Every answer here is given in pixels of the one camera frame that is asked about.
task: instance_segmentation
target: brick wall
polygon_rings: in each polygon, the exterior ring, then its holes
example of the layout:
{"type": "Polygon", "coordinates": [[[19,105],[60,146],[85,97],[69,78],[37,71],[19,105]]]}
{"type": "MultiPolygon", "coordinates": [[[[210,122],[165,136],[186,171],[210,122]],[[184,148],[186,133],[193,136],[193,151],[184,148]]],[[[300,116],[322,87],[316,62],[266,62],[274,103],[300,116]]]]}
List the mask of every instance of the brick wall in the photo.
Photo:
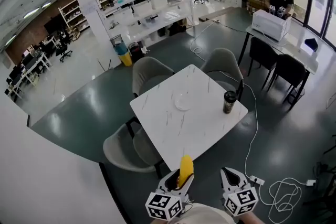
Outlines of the brick wall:
{"type": "Polygon", "coordinates": [[[6,49],[7,54],[14,64],[20,63],[22,59],[21,55],[30,45],[38,44],[48,36],[48,32],[44,28],[44,25],[49,22],[51,18],[59,15],[59,7],[63,7],[71,1],[73,0],[55,1],[17,35],[6,49]]]}

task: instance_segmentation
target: yellow object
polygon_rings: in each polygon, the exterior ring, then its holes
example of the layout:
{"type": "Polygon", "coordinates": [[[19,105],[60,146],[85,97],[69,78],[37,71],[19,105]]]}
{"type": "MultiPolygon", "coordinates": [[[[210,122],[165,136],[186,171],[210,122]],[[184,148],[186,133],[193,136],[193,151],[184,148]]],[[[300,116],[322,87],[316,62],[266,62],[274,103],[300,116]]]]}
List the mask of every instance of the yellow object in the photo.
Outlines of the yellow object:
{"type": "Polygon", "coordinates": [[[181,159],[180,177],[178,181],[179,188],[182,187],[188,177],[194,173],[194,163],[189,155],[184,155],[181,159]]]}
{"type": "Polygon", "coordinates": [[[130,67],[132,65],[132,59],[129,51],[126,52],[124,55],[118,55],[118,56],[125,66],[130,67]]]}

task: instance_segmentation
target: black cup lid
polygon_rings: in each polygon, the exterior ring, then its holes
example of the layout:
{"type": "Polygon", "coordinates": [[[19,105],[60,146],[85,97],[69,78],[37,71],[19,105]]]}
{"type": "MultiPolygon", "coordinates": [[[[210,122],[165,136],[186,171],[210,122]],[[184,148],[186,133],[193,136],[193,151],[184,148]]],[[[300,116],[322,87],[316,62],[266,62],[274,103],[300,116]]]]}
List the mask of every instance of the black cup lid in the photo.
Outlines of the black cup lid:
{"type": "Polygon", "coordinates": [[[224,93],[224,99],[228,103],[234,103],[237,101],[237,94],[234,91],[227,91],[224,93]]]}

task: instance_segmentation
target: yellow bin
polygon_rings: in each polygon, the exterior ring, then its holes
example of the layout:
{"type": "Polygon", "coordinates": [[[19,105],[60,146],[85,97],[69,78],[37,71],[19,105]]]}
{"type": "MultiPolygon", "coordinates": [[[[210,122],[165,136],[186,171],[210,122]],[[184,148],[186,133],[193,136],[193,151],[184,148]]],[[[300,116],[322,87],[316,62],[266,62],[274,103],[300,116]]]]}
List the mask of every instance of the yellow bin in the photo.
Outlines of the yellow bin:
{"type": "Polygon", "coordinates": [[[132,65],[132,59],[129,51],[127,51],[124,55],[118,55],[118,56],[125,66],[130,67],[132,65]]]}

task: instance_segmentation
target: ceiling light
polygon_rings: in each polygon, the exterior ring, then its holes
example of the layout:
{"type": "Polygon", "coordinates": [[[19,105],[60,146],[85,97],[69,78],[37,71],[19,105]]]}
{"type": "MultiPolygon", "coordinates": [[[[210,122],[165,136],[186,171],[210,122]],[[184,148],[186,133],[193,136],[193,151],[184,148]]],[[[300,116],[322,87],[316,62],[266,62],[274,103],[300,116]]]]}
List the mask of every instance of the ceiling light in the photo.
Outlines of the ceiling light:
{"type": "Polygon", "coordinates": [[[10,38],[10,40],[9,41],[7,41],[7,43],[6,43],[6,45],[5,45],[5,47],[9,44],[9,43],[11,43],[12,42],[12,40],[14,39],[16,37],[16,35],[14,35],[13,37],[11,37],[10,38]]]}
{"type": "Polygon", "coordinates": [[[25,19],[25,18],[29,17],[30,15],[36,13],[39,9],[40,9],[40,8],[37,8],[37,9],[33,10],[32,12],[28,12],[28,13],[25,15],[25,17],[23,17],[23,19],[25,19]]]}
{"type": "Polygon", "coordinates": [[[42,6],[42,8],[48,7],[49,5],[51,5],[51,2],[49,2],[49,3],[47,3],[47,4],[44,4],[44,5],[42,6]]]}

